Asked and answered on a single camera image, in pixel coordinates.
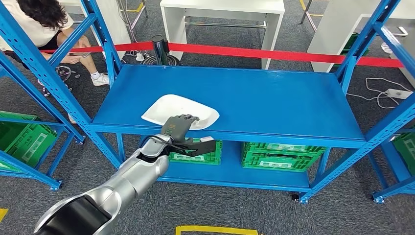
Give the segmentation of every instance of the black hair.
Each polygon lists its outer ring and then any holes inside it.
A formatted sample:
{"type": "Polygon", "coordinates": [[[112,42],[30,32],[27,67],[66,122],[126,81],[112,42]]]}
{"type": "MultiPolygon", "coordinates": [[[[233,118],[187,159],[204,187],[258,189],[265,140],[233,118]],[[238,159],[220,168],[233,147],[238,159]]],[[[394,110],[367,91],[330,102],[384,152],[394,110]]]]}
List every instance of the black hair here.
{"type": "Polygon", "coordinates": [[[66,12],[57,0],[17,0],[20,9],[43,27],[62,28],[68,22],[66,12]]]}

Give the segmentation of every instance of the gray carpet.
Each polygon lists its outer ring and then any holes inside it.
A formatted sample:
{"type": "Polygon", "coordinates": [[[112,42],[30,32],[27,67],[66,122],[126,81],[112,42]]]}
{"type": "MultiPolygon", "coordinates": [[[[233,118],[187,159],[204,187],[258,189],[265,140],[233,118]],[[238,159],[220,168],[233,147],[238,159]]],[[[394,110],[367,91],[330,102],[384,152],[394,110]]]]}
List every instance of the gray carpet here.
{"type": "MultiPolygon", "coordinates": [[[[141,18],[138,22],[136,30],[139,41],[149,40],[156,34],[164,35],[159,2],[159,0],[147,1],[150,18],[141,18]]],[[[299,1],[285,0],[284,2],[286,13],[276,49],[306,51],[313,37],[313,31],[307,22],[303,25],[298,24],[302,15],[299,1]]],[[[316,1],[310,11],[321,14],[326,4],[326,1],[316,1]]],[[[137,4],[131,1],[129,8],[136,7],[137,4]]],[[[314,17],[314,19],[318,23],[319,18],[314,17]]],[[[192,20],[229,22],[197,18],[192,20]]],[[[260,48],[263,31],[193,26],[187,28],[187,35],[189,43],[260,48]]],[[[387,56],[380,49],[380,43],[380,39],[373,42],[369,55],[387,56]]],[[[96,53],[93,56],[98,69],[101,72],[105,71],[102,55],[96,53]]],[[[260,68],[259,59],[213,55],[185,54],[182,63],[191,66],[260,68]]],[[[73,94],[81,105],[93,116],[105,97],[108,87],[94,87],[82,67],[78,65],[71,67],[81,74],[81,78],[74,78],[68,84],[73,87],[73,94]]],[[[37,85],[32,74],[20,65],[19,68],[37,85]]],[[[305,62],[272,61],[270,68],[310,71],[311,65],[305,62]]],[[[411,87],[398,69],[357,67],[349,92],[367,97],[377,95],[366,90],[364,81],[366,77],[388,78],[408,88],[411,87]]],[[[373,86],[380,90],[395,88],[382,82],[374,82],[373,86]]],[[[0,100],[0,110],[35,114],[43,120],[50,120],[47,113],[8,78],[0,78],[0,100]]],[[[348,97],[348,100],[364,132],[388,112],[380,109],[375,101],[364,101],[356,97],[348,97]]],[[[385,105],[392,105],[387,100],[383,102],[385,105]]],[[[115,144],[113,135],[107,137],[112,144],[115,144]]],[[[137,136],[125,136],[127,154],[135,150],[137,142],[137,136]]],[[[56,152],[55,148],[45,165],[53,160],[56,152]]],[[[344,152],[343,149],[334,149],[330,155],[329,165],[344,152]]],[[[380,151],[376,150],[375,156],[388,180],[393,182],[392,173],[380,151]]],[[[50,191],[46,185],[33,180],[1,177],[0,208],[8,208],[9,212],[0,223],[0,234],[30,234],[36,221],[50,206],[67,196],[79,194],[103,183],[114,171],[95,145],[87,140],[83,146],[73,143],[56,169],[53,176],[64,180],[63,187],[59,191],[50,191]]],[[[310,169],[310,175],[315,171],[316,165],[310,169]]],[[[397,195],[388,198],[385,204],[377,205],[370,199],[371,192],[377,189],[380,189],[380,185],[367,158],[363,158],[310,199],[308,205],[292,201],[290,193],[284,191],[155,183],[122,216],[114,234],[169,235],[174,234],[175,227],[179,225],[248,228],[256,229],[265,235],[414,234],[414,197],[397,195]]]]}

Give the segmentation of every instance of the white sneaker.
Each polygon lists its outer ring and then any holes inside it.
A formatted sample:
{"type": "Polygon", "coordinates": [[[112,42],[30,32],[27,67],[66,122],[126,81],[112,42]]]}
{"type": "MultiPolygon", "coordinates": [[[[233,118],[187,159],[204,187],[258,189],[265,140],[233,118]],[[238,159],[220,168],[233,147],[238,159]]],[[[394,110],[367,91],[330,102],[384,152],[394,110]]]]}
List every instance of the white sneaker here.
{"type": "Polygon", "coordinates": [[[72,124],[76,124],[76,121],[72,118],[72,116],[71,116],[70,114],[68,114],[68,117],[69,117],[69,121],[70,121],[72,124]]]}
{"type": "Polygon", "coordinates": [[[91,76],[91,80],[94,86],[102,86],[102,85],[110,84],[108,75],[106,75],[105,73],[101,73],[97,79],[93,79],[91,76]]]}

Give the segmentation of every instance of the white table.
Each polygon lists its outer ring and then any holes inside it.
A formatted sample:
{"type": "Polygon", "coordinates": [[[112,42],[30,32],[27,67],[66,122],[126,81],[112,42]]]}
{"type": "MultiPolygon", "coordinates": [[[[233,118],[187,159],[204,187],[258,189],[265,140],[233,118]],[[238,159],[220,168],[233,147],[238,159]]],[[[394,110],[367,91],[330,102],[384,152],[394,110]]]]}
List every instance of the white table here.
{"type": "MultiPolygon", "coordinates": [[[[166,37],[171,43],[187,43],[186,16],[266,21],[262,50],[274,50],[285,12],[283,0],[162,0],[160,6],[166,37]]],[[[171,51],[170,54],[180,60],[183,52],[171,51]]],[[[263,58],[262,68],[268,69],[270,61],[263,58]]]]}
{"type": "MultiPolygon", "coordinates": [[[[372,16],[380,0],[330,0],[308,53],[339,55],[356,26],[372,16]]],[[[392,19],[415,19],[415,1],[402,0],[390,16],[392,19]]],[[[329,72],[331,63],[311,62],[315,72],[329,72]]]]}
{"type": "MultiPolygon", "coordinates": [[[[58,0],[59,3],[65,8],[69,14],[84,14],[87,15],[80,0],[58,0]]],[[[119,12],[119,6],[116,0],[96,0],[104,18],[105,24],[110,32],[111,39],[114,44],[127,44],[131,43],[130,35],[128,34],[127,26],[122,20],[119,12]]],[[[96,41],[101,46],[98,40],[98,36],[95,31],[92,31],[96,41]]],[[[118,51],[118,56],[122,59],[125,51],[118,51]]]]}
{"type": "MultiPolygon", "coordinates": [[[[402,40],[400,40],[403,47],[408,51],[410,55],[412,55],[413,58],[415,58],[415,30],[409,33],[409,35],[402,40]]],[[[394,54],[391,55],[392,59],[396,59],[396,56],[394,54]]],[[[412,75],[409,73],[409,71],[406,68],[399,68],[403,75],[408,79],[408,81],[411,83],[411,85],[415,88],[415,78],[412,77],[412,75]]]]}

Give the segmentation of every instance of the red barrier tape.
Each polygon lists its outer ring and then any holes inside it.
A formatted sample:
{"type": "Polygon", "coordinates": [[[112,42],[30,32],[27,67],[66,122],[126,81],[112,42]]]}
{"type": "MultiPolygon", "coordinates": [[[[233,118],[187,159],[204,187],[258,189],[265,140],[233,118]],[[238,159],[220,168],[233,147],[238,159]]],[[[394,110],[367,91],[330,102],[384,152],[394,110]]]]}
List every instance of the red barrier tape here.
{"type": "MultiPolygon", "coordinates": [[[[305,52],[295,51],[282,51],[282,50],[259,50],[259,49],[246,49],[237,47],[218,47],[218,46],[205,46],[205,45],[193,45],[193,44],[178,44],[169,43],[169,49],[173,51],[183,51],[188,53],[198,54],[212,54],[212,55],[227,55],[227,56],[241,56],[251,58],[270,58],[274,60],[294,60],[294,61],[313,61],[313,62],[326,62],[340,64],[345,59],[344,55],[324,55],[313,54],[305,52]]],[[[129,51],[129,50],[151,50],[153,45],[151,42],[131,43],[116,45],[117,51],[129,51]]],[[[88,47],[88,48],[74,48],[71,52],[100,52],[102,47],[88,47]]],[[[54,52],[53,50],[43,50],[42,52],[54,52]]],[[[404,65],[396,59],[380,58],[380,57],[368,57],[364,56],[360,58],[357,65],[374,66],[374,67],[389,67],[389,68],[401,68],[404,65]]]]}

